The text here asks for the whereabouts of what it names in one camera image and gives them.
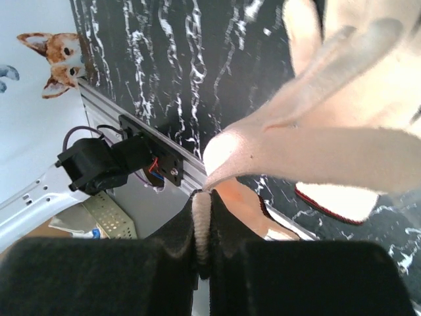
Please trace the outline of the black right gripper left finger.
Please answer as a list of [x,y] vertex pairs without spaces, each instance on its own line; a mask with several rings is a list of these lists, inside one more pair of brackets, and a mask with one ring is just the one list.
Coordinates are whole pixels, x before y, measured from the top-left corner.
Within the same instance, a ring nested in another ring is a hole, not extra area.
[[191,315],[191,203],[145,239],[25,238],[1,263],[2,315]]

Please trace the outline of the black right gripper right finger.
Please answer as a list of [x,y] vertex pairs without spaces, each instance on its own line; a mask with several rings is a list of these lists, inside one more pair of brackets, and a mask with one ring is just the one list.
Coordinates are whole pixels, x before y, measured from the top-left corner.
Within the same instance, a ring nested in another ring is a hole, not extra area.
[[212,315],[414,315],[385,250],[370,242],[266,241],[216,192],[211,213]]

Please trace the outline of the cream glove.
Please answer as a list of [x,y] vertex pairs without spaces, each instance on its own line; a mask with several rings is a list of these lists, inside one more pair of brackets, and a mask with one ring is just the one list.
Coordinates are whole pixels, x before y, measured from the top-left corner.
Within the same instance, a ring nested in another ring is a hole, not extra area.
[[[216,191],[227,209],[261,238],[300,239],[296,232],[276,222],[267,211],[263,198],[236,178],[218,184]],[[355,225],[368,219],[380,196],[362,188],[302,182],[295,185],[295,193],[322,213]]]
[[420,2],[285,1],[294,77],[206,146],[203,192],[265,174],[400,195],[420,189]]

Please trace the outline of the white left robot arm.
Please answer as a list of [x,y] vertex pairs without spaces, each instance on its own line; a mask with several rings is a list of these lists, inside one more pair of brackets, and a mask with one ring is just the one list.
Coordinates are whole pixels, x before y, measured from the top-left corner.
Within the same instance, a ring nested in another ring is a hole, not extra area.
[[41,176],[1,204],[1,250],[61,211],[125,185],[130,174],[152,160],[140,136],[114,145],[98,138],[76,141]]

